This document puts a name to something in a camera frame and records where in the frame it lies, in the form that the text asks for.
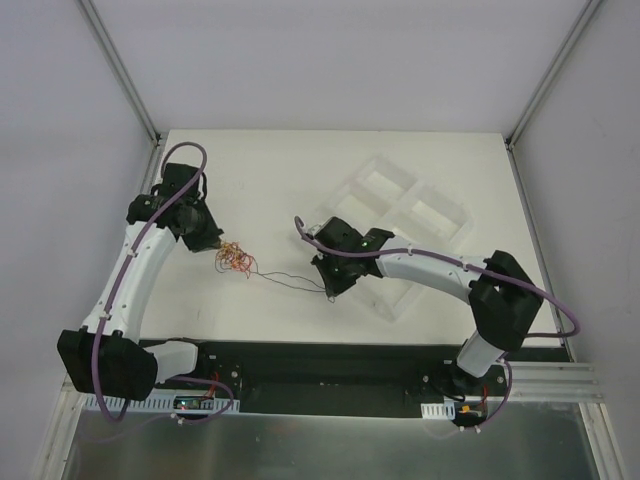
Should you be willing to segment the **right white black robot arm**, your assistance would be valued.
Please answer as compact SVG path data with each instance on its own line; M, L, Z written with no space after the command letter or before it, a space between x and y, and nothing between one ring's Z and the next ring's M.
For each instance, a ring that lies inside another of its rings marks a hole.
M429 252L388 230L360 233L338 217L299 231L317 250L311 263L329 298L373 276L435 289L470 307L473 334L451 364L431 376L434 389L445 396L461 398L481 388L489 369L521 348L543 303L529 276L504 251L488 258Z

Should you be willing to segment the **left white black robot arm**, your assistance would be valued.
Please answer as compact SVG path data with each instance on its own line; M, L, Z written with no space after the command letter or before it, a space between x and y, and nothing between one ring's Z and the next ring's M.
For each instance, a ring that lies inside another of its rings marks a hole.
M77 391L142 401L175 376L191 389L209 382L212 367L194 343L140 344L151 292L175 246L199 253L221 245L205 184L197 168L170 163L161 182L131 202L123 246L99 300L81 327L63 331L57 342Z

